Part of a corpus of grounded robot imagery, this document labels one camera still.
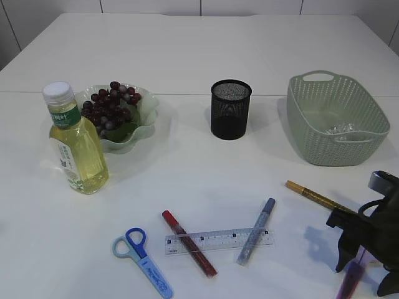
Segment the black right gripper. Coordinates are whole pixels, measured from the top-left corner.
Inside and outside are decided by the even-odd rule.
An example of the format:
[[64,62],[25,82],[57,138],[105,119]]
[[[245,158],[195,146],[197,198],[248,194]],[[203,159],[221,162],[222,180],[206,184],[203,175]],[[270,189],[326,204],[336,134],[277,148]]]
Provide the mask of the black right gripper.
[[397,189],[383,199],[364,204],[356,214],[334,209],[326,224],[342,229],[337,273],[357,256],[362,246],[390,271],[379,284],[377,295],[399,292]]

